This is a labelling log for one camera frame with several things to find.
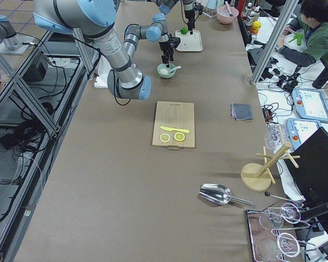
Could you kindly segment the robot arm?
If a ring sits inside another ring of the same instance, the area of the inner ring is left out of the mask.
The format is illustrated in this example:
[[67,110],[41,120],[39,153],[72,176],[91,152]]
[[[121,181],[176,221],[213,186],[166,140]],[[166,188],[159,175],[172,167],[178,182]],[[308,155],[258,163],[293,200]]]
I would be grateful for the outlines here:
[[195,22],[203,13],[203,5],[201,3],[197,3],[194,0],[153,0],[151,2],[155,3],[159,11],[165,15],[169,14],[177,3],[180,3],[183,21],[187,25],[189,33],[193,35]]
[[93,40],[101,55],[109,62],[111,70],[107,78],[109,91],[117,98],[148,99],[151,78],[143,75],[132,62],[138,42],[146,39],[159,42],[162,61],[168,65],[179,38],[173,38],[167,28],[165,14],[170,10],[160,6],[160,13],[153,16],[150,25],[129,25],[121,41],[116,33],[113,1],[34,1],[35,23],[48,31],[71,35],[78,28]]

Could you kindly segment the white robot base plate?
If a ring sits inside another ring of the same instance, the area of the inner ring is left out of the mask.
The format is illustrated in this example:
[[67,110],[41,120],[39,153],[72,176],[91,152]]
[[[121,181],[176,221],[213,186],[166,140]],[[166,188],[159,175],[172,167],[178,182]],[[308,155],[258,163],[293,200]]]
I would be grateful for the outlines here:
[[101,57],[97,66],[97,76],[94,83],[95,88],[105,89],[108,88],[107,80],[111,66],[105,57]]

